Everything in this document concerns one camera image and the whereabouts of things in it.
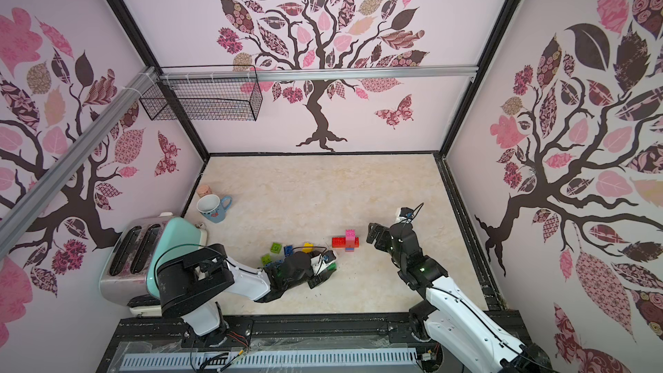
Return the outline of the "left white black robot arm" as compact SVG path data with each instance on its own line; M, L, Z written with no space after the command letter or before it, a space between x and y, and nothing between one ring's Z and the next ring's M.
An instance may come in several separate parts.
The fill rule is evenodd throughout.
M288 290L307 284L313 289L325 283L337 269L332 250L314 247L294 251L282 262L254 269L229 257L220 243L198 245L196 250L165 260L160 256L153 278L166 319L183 319L198 336L222 328L223 314L217 303L222 293L243 296L253 302L278 300Z

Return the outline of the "red long brick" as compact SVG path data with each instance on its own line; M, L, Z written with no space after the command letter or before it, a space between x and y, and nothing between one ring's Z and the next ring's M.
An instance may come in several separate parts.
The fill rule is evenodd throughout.
M343 237L334 237L333 238L333 248L358 248L360 246L360 242L358 238L354 238L354 244L351 245L348 243L348 240Z

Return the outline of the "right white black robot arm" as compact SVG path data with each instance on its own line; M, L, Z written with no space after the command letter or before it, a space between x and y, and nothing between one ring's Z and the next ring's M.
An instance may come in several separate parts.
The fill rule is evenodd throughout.
M470 372L551 372L549 356L499 326L423 253L413 225L370 223L366 243L390 255L397 275L422 302L409 310L412 335L449 350Z

